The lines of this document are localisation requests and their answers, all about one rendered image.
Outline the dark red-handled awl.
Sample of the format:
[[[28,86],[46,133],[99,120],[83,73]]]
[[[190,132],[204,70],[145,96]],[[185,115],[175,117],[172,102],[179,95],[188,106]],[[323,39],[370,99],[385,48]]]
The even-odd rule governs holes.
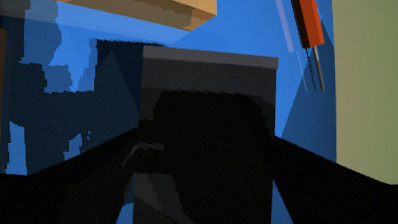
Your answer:
[[[324,93],[324,82],[317,55],[316,46],[324,43],[316,0],[293,0],[304,49],[312,48],[316,61],[321,90]]]

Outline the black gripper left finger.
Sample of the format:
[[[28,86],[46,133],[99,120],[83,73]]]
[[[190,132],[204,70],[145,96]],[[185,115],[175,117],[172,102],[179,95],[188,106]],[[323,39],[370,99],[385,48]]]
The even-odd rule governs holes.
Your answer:
[[[116,224],[136,171],[137,131],[31,175],[0,173],[0,224]]]

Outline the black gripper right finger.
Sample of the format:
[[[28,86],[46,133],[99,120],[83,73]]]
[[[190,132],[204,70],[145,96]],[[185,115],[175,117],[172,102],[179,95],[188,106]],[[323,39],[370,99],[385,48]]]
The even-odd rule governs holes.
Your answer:
[[[273,180],[294,224],[398,224],[390,185],[275,136]]]

